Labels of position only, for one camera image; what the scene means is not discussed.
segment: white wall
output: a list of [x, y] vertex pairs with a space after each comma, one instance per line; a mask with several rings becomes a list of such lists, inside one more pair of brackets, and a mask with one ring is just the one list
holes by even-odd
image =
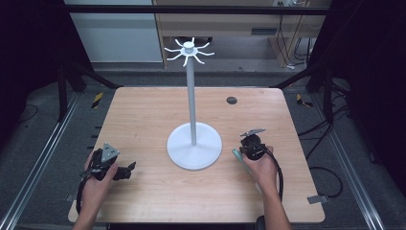
[[[65, 0], [65, 4], [152, 5], [150, 0]], [[162, 62], [152, 13], [71, 13], [92, 62]]]

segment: wooden table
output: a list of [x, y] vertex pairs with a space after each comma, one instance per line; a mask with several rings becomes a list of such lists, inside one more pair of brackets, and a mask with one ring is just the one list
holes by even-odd
[[[228, 97], [236, 104], [228, 104]], [[255, 182], [232, 154], [240, 133], [266, 128], [284, 178], [283, 206], [291, 222], [321, 222], [320, 203], [296, 129], [280, 89], [195, 88], [196, 121], [214, 127], [222, 152], [209, 168], [192, 172], [171, 162], [170, 133], [189, 122], [186, 87], [124, 87], [117, 90], [96, 147], [118, 149], [119, 166], [137, 161], [131, 178], [113, 182], [99, 222], [254, 222], [263, 215]], [[75, 203], [69, 220], [75, 221]]]

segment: hand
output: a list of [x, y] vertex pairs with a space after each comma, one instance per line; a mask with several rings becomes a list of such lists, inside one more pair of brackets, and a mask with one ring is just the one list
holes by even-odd
[[242, 154], [244, 164], [250, 169], [251, 175], [260, 186], [263, 193], [274, 193], [277, 190], [277, 168], [268, 154], [264, 154], [259, 160], [250, 160], [245, 154]]
[[[93, 153], [90, 153], [84, 164], [85, 170], [87, 170], [92, 156]], [[112, 164], [102, 181], [99, 181], [93, 176], [87, 179], [83, 192], [81, 193], [81, 210], [74, 229], [92, 229], [96, 216], [107, 196], [110, 182], [113, 180], [118, 168], [117, 163]]]

